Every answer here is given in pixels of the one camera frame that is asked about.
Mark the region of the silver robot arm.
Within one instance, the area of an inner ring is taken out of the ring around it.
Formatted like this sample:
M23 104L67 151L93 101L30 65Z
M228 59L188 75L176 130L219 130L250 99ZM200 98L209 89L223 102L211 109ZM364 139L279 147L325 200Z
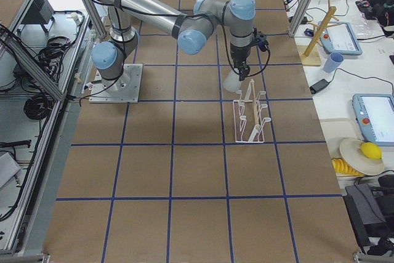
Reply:
M130 14L176 39L179 49L198 54L217 25L230 30L230 66L239 81L250 74L247 58L255 46L255 0L196 0L187 15L159 0L95 0Z

